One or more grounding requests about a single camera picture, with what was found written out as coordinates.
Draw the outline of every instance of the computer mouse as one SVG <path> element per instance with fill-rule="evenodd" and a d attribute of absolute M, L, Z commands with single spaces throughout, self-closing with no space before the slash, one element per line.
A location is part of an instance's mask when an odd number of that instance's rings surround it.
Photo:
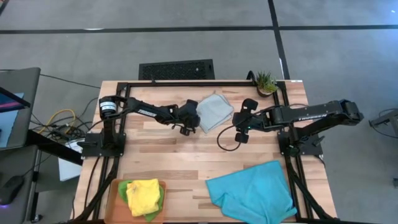
<path fill-rule="evenodd" d="M 5 184 L 0 188 L 0 205 L 10 204 L 17 196 L 19 190 L 24 185 L 24 176 L 17 175 L 11 177 Z"/>

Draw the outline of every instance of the yellow cable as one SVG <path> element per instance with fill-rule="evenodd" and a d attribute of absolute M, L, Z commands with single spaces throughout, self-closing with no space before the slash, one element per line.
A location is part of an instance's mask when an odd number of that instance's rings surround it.
<path fill-rule="evenodd" d="M 76 121 L 76 114 L 71 109 L 63 109 L 63 110 L 57 111 L 55 114 L 53 114 L 51 116 L 51 118 L 49 119 L 49 121 L 45 125 L 48 126 L 52 122 L 52 120 L 56 117 L 56 115 L 58 115 L 60 113 L 63 113 L 63 112 L 67 112 L 67 111 L 71 112 L 72 115 L 73 115 L 73 120 L 71 121 L 71 124 L 70 124 L 70 126 L 73 126 L 74 122 Z M 43 127 L 38 133 L 41 134 L 44 130 L 45 130 L 45 127 Z"/>

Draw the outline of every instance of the wooden table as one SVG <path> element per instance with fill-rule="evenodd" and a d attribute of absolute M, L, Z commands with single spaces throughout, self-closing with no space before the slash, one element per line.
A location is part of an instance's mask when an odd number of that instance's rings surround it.
<path fill-rule="evenodd" d="M 102 83 L 99 97 L 114 95 L 116 85 L 120 81 L 105 81 Z M 301 81 L 285 81 L 289 103 L 308 104 Z M 243 100 L 252 98 L 259 102 L 258 110 L 272 106 L 272 97 L 261 98 L 256 89 L 251 86 L 209 86 L 209 87 L 134 87 L 131 96 L 157 106 L 185 104 L 187 99 L 201 101 L 213 94 L 224 95 L 229 103 L 239 111 Z M 94 122 L 99 121 L 99 109 L 94 116 Z M 310 121 L 296 126 L 305 126 Z M 167 199 L 165 201 L 165 221 L 167 222 L 235 222 L 224 217 L 220 209 L 211 203 L 205 180 L 230 174 L 264 162 L 278 160 L 285 167 L 284 158 L 279 152 L 277 133 L 250 132 L 247 144 L 234 152 L 221 150 L 216 143 L 218 133 L 231 125 L 231 120 L 215 130 L 205 134 L 200 128 L 196 134 L 183 136 L 178 129 L 157 123 L 154 119 L 128 114 L 125 132 L 127 134 L 126 148 L 120 160 L 119 179 L 152 179 L 164 180 L 167 184 Z M 95 127 L 94 132 L 100 132 L 102 125 Z M 230 129 L 220 139 L 227 148 L 234 148 L 236 131 Z M 83 210 L 83 204 L 88 185 L 88 179 L 96 158 L 85 159 L 76 191 L 76 215 Z M 336 216 L 333 199 L 323 164 L 313 156 L 302 156 L 303 168 L 309 191 L 327 213 Z M 90 186 L 89 201 L 98 188 L 102 159 L 95 169 Z M 299 189 L 297 189 L 300 208 L 305 217 L 305 207 Z M 108 192 L 103 196 L 100 218 L 104 217 Z"/>

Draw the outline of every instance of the blue towel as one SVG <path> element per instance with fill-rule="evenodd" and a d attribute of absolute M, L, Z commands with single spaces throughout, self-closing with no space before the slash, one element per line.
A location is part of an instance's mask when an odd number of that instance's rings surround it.
<path fill-rule="evenodd" d="M 297 213 L 279 161 L 207 180 L 206 184 L 211 202 L 231 218 L 273 224 Z"/>

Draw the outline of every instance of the computer screen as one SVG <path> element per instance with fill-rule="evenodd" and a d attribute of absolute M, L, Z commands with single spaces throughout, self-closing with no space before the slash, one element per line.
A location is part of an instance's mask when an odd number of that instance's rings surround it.
<path fill-rule="evenodd" d="M 0 87 L 0 113 L 30 107 L 30 103 Z"/>

